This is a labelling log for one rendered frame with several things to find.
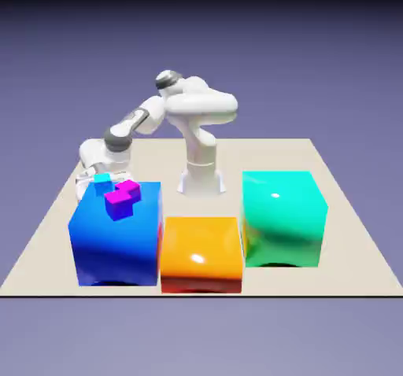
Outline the small magenta cube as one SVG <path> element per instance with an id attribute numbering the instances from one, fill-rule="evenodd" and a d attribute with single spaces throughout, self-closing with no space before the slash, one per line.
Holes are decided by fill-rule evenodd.
<path id="1" fill-rule="evenodd" d="M 135 204 L 142 199 L 141 187 L 130 179 L 115 185 L 116 203 Z"/>
<path id="2" fill-rule="evenodd" d="M 104 195 L 105 210 L 113 221 L 133 216 L 133 197 L 122 190 L 114 190 Z"/>

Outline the large orange box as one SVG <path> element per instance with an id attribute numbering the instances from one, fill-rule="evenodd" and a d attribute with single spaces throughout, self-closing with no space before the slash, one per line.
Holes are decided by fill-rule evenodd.
<path id="1" fill-rule="evenodd" d="M 243 254 L 237 219 L 168 217 L 160 271 L 162 293 L 240 293 Z"/>

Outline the large green box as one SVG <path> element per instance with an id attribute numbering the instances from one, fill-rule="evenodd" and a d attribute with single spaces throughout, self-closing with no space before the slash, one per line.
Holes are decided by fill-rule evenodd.
<path id="1" fill-rule="evenodd" d="M 242 243 L 247 267 L 317 267 L 327 202 L 310 171 L 242 173 Z"/>

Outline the small cyan cube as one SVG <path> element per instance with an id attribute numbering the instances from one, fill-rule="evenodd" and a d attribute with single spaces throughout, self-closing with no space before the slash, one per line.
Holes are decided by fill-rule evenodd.
<path id="1" fill-rule="evenodd" d="M 97 196 L 114 191 L 113 181 L 108 172 L 94 175 L 94 188 Z"/>

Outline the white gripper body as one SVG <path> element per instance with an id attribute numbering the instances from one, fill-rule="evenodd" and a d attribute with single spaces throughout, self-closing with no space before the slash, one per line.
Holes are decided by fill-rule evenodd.
<path id="1" fill-rule="evenodd" d="M 128 171 L 103 171 L 96 167 L 90 167 L 76 176 L 76 199 L 81 201 L 89 184 L 95 181 L 95 177 L 99 176 L 101 179 L 109 177 L 112 182 L 123 182 L 132 180 L 132 175 Z"/>

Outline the large blue box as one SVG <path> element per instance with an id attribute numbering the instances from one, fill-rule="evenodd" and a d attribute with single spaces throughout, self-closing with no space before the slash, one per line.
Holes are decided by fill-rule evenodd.
<path id="1" fill-rule="evenodd" d="M 155 286 L 163 232 L 161 184 L 140 182 L 133 214 L 113 220 L 95 184 L 87 186 L 68 224 L 80 286 Z"/>

